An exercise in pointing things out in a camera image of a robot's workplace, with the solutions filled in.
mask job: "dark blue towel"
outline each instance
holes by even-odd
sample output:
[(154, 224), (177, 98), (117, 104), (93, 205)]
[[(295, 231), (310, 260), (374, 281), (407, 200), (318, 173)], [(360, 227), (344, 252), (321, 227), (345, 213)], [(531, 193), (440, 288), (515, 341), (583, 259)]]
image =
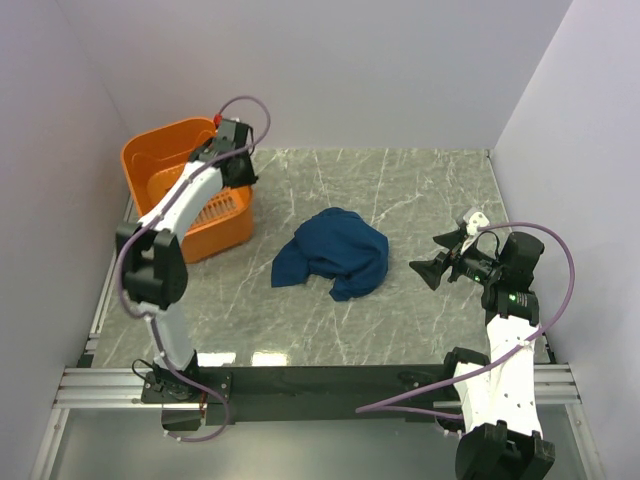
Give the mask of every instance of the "dark blue towel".
[(310, 274), (336, 281), (336, 301), (371, 293), (389, 266), (389, 241), (355, 212), (327, 208), (304, 222), (273, 260), (271, 286), (304, 283)]

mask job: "white wall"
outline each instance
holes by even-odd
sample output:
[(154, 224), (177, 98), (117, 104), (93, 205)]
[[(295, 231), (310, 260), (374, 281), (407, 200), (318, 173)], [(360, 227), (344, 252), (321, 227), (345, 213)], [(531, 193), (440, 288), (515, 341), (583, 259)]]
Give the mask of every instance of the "white wall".
[[(557, 229), (575, 254), (575, 297), (551, 340), (612, 480), (640, 472), (638, 18), (637, 0), (574, 0), (495, 151), (510, 218)], [(544, 257), (537, 289), (551, 312), (566, 266), (557, 248)]]
[(128, 134), (55, 2), (1, 2), (0, 45), (0, 476), (23, 479), (86, 342)]
[(570, 0), (59, 3), (134, 132), (254, 93), (272, 146), (483, 148)]

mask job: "table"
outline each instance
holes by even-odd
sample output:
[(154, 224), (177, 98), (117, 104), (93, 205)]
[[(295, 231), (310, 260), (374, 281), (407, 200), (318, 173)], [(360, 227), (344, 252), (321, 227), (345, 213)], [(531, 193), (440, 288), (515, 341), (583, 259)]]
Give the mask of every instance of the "table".
[[(428, 364), (455, 346), (488, 353), (481, 288), (461, 279), (432, 292), (408, 266), (432, 258), (440, 247), (431, 237), (454, 230), (469, 206), (506, 220), (485, 150), (264, 149), (254, 166), (253, 237), (188, 268), (182, 305), (201, 365)], [(357, 212), (389, 238), (384, 283), (342, 303), (320, 277), (271, 288), (275, 255), (329, 206)], [(126, 316), (115, 292), (102, 320), (93, 367), (151, 360), (145, 325)], [(548, 362), (538, 343), (537, 361)]]

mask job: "marble tabletop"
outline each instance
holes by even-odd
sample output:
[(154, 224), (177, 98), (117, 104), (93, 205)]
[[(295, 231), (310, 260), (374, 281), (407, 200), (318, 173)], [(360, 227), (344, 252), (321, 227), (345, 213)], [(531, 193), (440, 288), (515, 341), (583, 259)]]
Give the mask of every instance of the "marble tabletop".
[[(462, 278), (433, 292), (408, 265), (432, 258), (440, 248), (431, 237), (454, 230), (469, 206), (506, 220), (486, 151), (265, 149), (254, 166), (253, 237), (188, 267), (181, 303), (195, 348), (208, 354), (201, 363), (440, 363), (456, 346), (488, 353), (481, 288)], [(275, 255), (329, 206), (357, 212), (389, 238), (384, 283), (340, 303), (329, 296), (332, 281), (316, 276), (271, 288)], [(128, 367), (152, 355), (145, 325), (113, 294), (93, 367)], [(542, 348), (537, 360), (548, 360)]]

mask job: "orange basket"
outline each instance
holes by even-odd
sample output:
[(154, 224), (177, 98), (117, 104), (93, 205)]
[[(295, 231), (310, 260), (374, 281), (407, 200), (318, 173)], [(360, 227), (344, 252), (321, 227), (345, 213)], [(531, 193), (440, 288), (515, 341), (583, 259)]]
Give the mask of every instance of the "orange basket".
[[(215, 135), (208, 118), (188, 118), (134, 137), (122, 149), (129, 190), (140, 216), (155, 207), (178, 180), (189, 154)], [(251, 187), (225, 188), (205, 205), (182, 242), (185, 262), (195, 263), (246, 242), (253, 232)]]

